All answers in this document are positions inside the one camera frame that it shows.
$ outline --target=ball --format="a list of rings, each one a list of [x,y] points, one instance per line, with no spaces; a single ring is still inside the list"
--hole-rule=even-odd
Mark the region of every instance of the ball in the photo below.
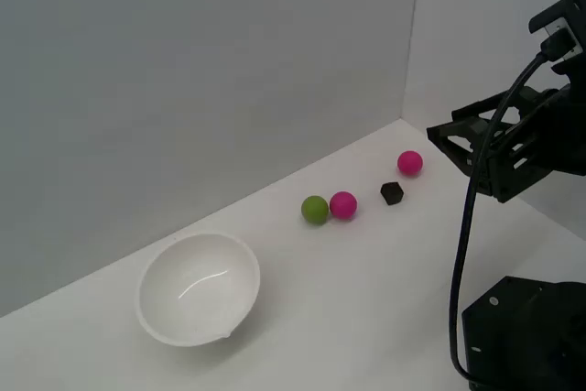
[[[347,191],[336,192],[330,200],[331,215],[338,219],[351,219],[356,208],[358,208],[358,201]]]
[[[303,218],[312,224],[326,223],[328,212],[328,202],[320,196],[309,196],[301,204]]]
[[[416,176],[423,168],[423,157],[417,151],[404,151],[396,162],[405,176]]]

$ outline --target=green ball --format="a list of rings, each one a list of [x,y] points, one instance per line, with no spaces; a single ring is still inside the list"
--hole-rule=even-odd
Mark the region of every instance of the green ball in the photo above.
[[[320,196],[309,196],[301,205],[303,218],[312,224],[324,224],[328,220],[328,202]]]

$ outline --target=black cable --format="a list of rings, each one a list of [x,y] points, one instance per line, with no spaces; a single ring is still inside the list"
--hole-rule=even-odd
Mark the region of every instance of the black cable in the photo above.
[[[476,201],[476,193],[478,191],[478,184],[480,181],[481,168],[486,160],[488,147],[490,146],[494,133],[498,124],[503,119],[506,109],[510,106],[511,101],[515,98],[520,90],[525,86],[529,78],[535,71],[546,61],[548,56],[543,52],[539,52],[535,58],[527,65],[525,70],[519,75],[515,83],[507,91],[501,102],[496,107],[493,117],[491,118],[486,131],[484,132],[483,141],[480,148],[475,152],[472,158],[472,172],[470,174],[470,181],[468,183],[468,190],[466,192],[466,201],[464,203],[464,213],[461,218],[460,240],[458,242],[458,251],[456,252],[456,261],[454,263],[454,270],[451,276],[450,287],[450,306],[449,306],[449,326],[450,326],[450,356],[451,362],[456,368],[456,371],[467,381],[477,386],[487,386],[495,390],[502,390],[502,387],[494,384],[489,384],[482,379],[474,377],[468,373],[460,364],[458,357],[458,301],[460,298],[461,277],[464,271],[464,262],[466,260],[466,252],[468,250],[468,242],[470,240],[470,230],[472,228],[472,214],[474,212],[474,203]]]

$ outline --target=white bowl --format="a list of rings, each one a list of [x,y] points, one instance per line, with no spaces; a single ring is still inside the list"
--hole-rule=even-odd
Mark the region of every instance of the white bowl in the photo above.
[[[255,303],[256,257],[222,233],[186,237],[146,267],[136,292],[136,316],[155,339],[192,347],[227,338]]]

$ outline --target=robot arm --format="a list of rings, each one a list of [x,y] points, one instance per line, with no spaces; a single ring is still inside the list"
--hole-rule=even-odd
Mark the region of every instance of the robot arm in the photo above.
[[[499,123],[482,168],[479,192],[505,202],[545,178],[552,170],[586,175],[586,0],[561,0],[529,22],[530,32],[544,28],[550,35],[565,28],[575,48],[553,71],[567,75],[561,90],[536,92],[524,87],[511,102],[519,112],[516,124]],[[452,122],[428,128],[428,138],[464,174],[503,93],[452,112]],[[471,149],[453,142],[470,142]]]

